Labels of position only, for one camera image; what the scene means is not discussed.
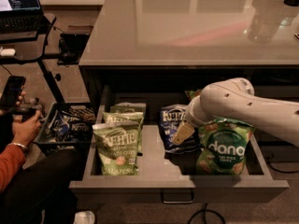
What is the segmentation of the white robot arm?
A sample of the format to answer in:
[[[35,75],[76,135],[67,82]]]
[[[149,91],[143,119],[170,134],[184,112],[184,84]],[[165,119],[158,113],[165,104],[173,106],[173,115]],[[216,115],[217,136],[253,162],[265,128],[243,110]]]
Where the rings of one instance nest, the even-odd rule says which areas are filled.
[[[171,141],[180,145],[194,129],[215,118],[237,119],[299,146],[299,104],[254,95],[251,83],[237,77],[205,86],[186,107]]]

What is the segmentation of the orange sleeved forearm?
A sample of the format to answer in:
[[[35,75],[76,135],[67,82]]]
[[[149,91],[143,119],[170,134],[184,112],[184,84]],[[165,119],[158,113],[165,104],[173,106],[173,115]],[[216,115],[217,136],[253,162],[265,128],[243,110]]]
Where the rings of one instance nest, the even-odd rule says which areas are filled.
[[[0,193],[2,193],[14,175],[24,165],[27,147],[19,143],[10,143],[0,154]]]

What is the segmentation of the person's hand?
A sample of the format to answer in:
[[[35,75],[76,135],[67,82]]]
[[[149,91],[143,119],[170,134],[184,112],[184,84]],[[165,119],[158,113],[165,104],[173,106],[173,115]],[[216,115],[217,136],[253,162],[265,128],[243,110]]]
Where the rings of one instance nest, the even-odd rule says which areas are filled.
[[[12,123],[13,145],[23,149],[28,148],[40,131],[40,116],[41,112],[37,110],[34,115],[26,121],[22,121],[21,116],[16,116],[14,118]]]

